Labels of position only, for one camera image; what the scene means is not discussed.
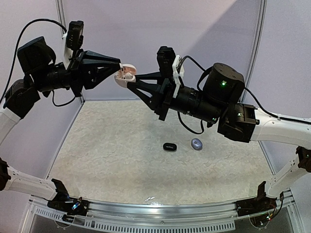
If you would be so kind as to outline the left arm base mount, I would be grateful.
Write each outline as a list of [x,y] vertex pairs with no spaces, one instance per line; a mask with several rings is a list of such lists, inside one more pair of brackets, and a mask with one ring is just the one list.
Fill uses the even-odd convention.
[[83,199],[82,197],[70,198],[68,200],[56,201],[50,200],[48,201],[47,206],[57,211],[62,211],[67,213],[69,216],[86,216],[89,209],[90,202],[88,200]]

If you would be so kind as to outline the blue-grey oval charging case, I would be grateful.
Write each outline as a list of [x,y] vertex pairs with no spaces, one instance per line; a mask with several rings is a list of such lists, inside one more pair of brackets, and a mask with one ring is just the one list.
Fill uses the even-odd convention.
[[203,143],[198,138],[191,140],[191,146],[194,150],[201,150],[203,148]]

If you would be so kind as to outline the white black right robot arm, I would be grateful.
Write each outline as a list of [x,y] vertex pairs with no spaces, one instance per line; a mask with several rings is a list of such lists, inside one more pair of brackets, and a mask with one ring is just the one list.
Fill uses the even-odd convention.
[[188,115],[200,120],[202,128],[218,126],[225,138],[248,143],[273,141],[295,145],[296,157],[269,182],[263,183],[263,193],[252,199],[251,207],[261,212],[284,189],[311,171],[311,121],[270,113],[260,104],[253,106],[239,102],[246,89],[243,76],[233,68],[215,63],[205,70],[200,81],[203,88],[190,88],[183,84],[183,67],[137,75],[128,68],[124,79],[127,88],[153,110],[160,120],[167,112]]

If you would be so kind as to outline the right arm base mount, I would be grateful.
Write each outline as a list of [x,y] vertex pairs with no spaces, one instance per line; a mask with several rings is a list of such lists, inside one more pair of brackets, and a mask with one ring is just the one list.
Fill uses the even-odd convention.
[[254,198],[243,199],[235,202],[239,217],[265,212],[277,207],[277,198],[271,198],[263,194],[257,194]]

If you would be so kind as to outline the black earbud charging case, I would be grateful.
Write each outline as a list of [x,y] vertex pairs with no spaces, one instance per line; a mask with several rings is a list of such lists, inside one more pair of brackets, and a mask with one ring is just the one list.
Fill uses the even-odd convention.
[[174,143],[164,143],[164,144],[163,144],[163,149],[164,149],[165,151],[171,151],[171,152],[173,152],[173,151],[176,151],[176,150],[177,150],[177,145],[174,144]]

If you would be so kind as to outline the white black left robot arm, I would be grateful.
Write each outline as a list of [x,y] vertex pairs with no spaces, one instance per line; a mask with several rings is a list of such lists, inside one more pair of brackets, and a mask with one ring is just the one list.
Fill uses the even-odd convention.
[[[17,57],[25,76],[15,81],[4,96],[0,109],[1,141],[40,100],[40,93],[48,97],[52,91],[64,88],[72,90],[78,98],[82,89],[95,88],[121,68],[119,58],[84,51],[80,46],[74,46],[74,49],[69,64],[57,64],[55,52],[42,36],[18,48]],[[4,160],[0,162],[0,188],[53,201],[62,211],[72,207],[72,200],[61,181],[19,173]]]

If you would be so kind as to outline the pink round charging case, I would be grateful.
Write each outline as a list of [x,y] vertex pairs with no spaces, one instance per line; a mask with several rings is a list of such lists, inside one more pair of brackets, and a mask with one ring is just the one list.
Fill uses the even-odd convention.
[[127,88],[128,83],[136,82],[137,69],[132,64],[120,64],[120,70],[114,75],[115,82],[123,87]]

